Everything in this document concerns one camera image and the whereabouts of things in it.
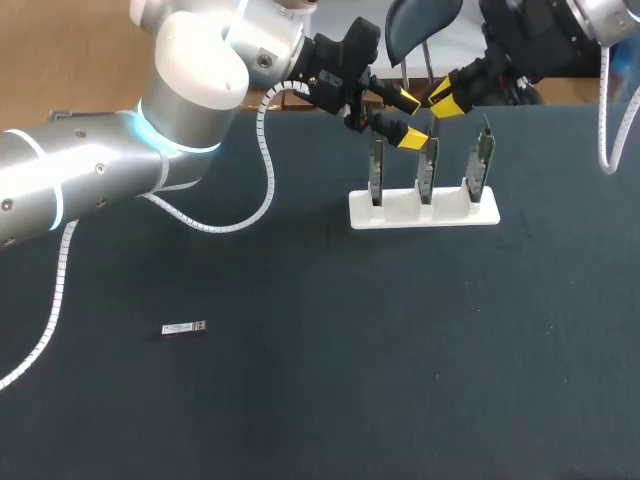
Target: wooden floor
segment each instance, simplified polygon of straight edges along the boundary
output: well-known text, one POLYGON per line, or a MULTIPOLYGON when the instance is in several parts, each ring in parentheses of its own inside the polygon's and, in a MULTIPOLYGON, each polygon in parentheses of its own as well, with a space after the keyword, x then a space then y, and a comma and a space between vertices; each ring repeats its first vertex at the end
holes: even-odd
MULTIPOLYGON (((140 98, 151 39, 129 0, 1 0, 0 129, 40 123, 49 110, 112 111, 140 98)), ((596 100, 597 80, 547 80, 549 103, 596 100)), ((248 98, 259 103, 261 95, 248 98)))

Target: cable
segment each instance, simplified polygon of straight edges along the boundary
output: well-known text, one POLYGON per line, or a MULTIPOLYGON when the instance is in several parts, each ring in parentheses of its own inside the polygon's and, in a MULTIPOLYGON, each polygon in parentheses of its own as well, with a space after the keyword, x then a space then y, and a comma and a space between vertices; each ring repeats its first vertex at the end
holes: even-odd
POLYGON ((303 93, 309 95, 309 87, 301 82, 281 82, 274 86, 271 90, 267 92, 267 94, 262 99, 262 103, 260 104, 260 108, 258 108, 258 116, 256 119, 256 134, 258 136, 258 145, 260 146, 260 152, 262 153, 262 158, 264 159, 264 166, 267 171, 267 193, 264 197, 264 201, 262 205, 258 209, 256 213, 254 213, 251 217, 247 218, 243 222, 237 223, 235 225, 229 225, 226 227, 214 227, 210 225, 204 225, 200 222, 193 220, 192 218, 187 217, 184 213, 178 211, 175 207, 165 202, 161 198, 153 195, 151 193, 143 195, 144 198, 150 200, 155 203, 157 206, 166 211, 169 215, 181 221, 182 223, 190 226, 191 228, 195 228, 196 230, 200 230, 205 233, 231 233, 237 232, 244 228, 247 228, 250 225, 253 225, 255 222, 260 220, 264 214, 267 212, 269 207, 271 206, 271 202, 273 201, 273 196, 275 194, 276 189, 276 179, 275 173, 273 171, 273 163, 271 162, 271 155, 269 154, 269 149, 267 148, 267 140, 265 138, 264 133, 264 119, 265 114, 267 112, 267 108, 273 101, 273 98, 282 91, 286 90, 295 90, 299 93, 303 93))
POLYGON ((627 111, 622 117, 618 134, 616 135, 615 143, 613 144, 613 151, 611 152, 611 159, 607 160, 607 95, 609 93, 609 49, 602 49, 601 64, 600 64, 600 103, 598 109, 598 162, 600 168, 604 173, 611 175, 618 170, 620 165, 620 158, 622 157, 622 151, 624 144, 627 141, 629 130, 633 125, 633 120, 640 108, 640 87, 636 90, 636 93, 631 97, 631 102, 627 107, 627 111))
MULTIPOLYGON (((260 108, 258 109, 258 117, 256 120, 256 133, 258 137, 258 144, 260 145, 260 151, 262 153, 262 158, 264 159, 264 165, 267 171, 267 194, 262 203, 262 206, 258 209, 256 213, 254 213, 251 217, 246 219, 243 222, 240 222, 236 225, 230 225, 228 227, 212 227, 208 225, 203 225, 200 222, 196 222, 191 218, 187 217, 183 213, 179 212, 176 208, 169 205, 164 200, 156 197, 153 194, 144 195, 145 198, 152 201, 160 208, 171 214, 173 217, 177 218, 181 222, 189 225, 192 228, 200 230, 206 233, 230 233, 236 232, 238 230, 242 230, 243 228, 252 225, 257 222, 262 216, 266 213, 271 205, 273 200, 273 195, 275 193, 275 176, 273 172, 273 164, 271 163, 271 156, 269 155, 269 149, 267 148, 267 140, 264 134, 264 118, 267 112, 267 108, 273 101, 273 98, 280 92, 286 90, 295 90, 297 92, 308 95, 309 87, 300 82, 281 82, 273 87, 271 90, 267 92, 264 96, 262 103, 260 104, 260 108)), ((44 333, 40 338, 38 344, 31 351, 29 356, 23 360, 23 362, 18 365, 11 373, 6 375, 4 378, 0 379, 0 391, 7 388, 13 382, 15 382, 18 377, 24 374, 38 359, 42 352, 44 352, 45 348, 49 344, 51 340, 51 336, 56 329, 58 324, 58 317, 60 316, 60 308, 62 307, 62 295, 64 293, 64 279, 67 272, 67 259, 69 256, 69 246, 71 245, 71 237, 73 236, 73 232, 78 224, 78 221, 73 221, 67 224, 64 229, 64 233, 62 235, 62 242, 60 244, 60 254, 58 256, 58 272, 56 276, 56 287, 55 293, 53 295, 53 306, 51 307, 51 314, 49 315, 49 321, 47 322, 47 326, 44 329, 44 333)))
POLYGON ((62 294, 64 293, 64 277, 67 273, 67 259, 69 257, 69 245, 71 244, 71 237, 78 225, 78 221, 67 223, 62 234, 62 242, 60 243, 60 254, 58 255, 58 273, 56 274, 56 289, 53 294, 53 306, 51 307, 51 314, 49 315, 49 322, 44 329, 40 341, 31 351, 29 356, 25 358, 20 365, 18 365, 11 373, 4 378, 0 379, 0 391, 7 388, 13 382, 15 382, 20 375, 26 372, 33 362, 35 362, 44 349, 47 348, 49 340, 56 329, 58 324, 58 317, 60 315, 60 308, 62 307, 62 294))

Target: white stand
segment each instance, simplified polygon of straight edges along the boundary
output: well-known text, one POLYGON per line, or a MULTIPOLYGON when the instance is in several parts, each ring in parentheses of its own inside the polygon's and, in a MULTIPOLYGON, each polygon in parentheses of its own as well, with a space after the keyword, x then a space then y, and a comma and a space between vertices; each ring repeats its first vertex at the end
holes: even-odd
POLYGON ((471 203, 462 179, 460 187, 434 188, 431 205, 422 205, 418 185, 385 190, 382 206, 374 207, 369 190, 349 194, 351 227, 356 230, 380 228, 465 227, 497 225, 500 212, 493 190, 485 187, 480 203, 471 203))

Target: screw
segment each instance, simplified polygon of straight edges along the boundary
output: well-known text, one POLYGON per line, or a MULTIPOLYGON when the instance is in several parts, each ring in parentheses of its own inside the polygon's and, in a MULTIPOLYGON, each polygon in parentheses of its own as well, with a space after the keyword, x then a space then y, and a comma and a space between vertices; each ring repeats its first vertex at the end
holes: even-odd
POLYGON ((260 68, 269 68, 273 64, 273 60, 269 55, 260 55, 258 57, 258 65, 260 68))

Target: black table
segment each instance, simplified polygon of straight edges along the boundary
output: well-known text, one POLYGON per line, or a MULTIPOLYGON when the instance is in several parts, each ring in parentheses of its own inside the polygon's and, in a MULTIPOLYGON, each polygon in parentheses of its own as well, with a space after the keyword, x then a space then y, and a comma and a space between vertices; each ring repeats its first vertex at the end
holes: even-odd
MULTIPOLYGON (((205 235, 146 200, 83 219, 54 338, 0 393, 0 478, 640 474, 638 130, 607 177, 595 107, 488 112, 497 227, 351 230, 369 137, 275 113, 276 200, 254 227, 205 235), (158 336, 198 320, 204 337, 158 336)), ((443 126, 439 185, 480 118, 443 126)), ((166 198, 203 222, 252 213, 254 120, 166 198)), ((414 156, 389 164, 390 187, 412 183, 414 156)), ((59 237, 0 255, 2 374, 42 333, 59 237)))

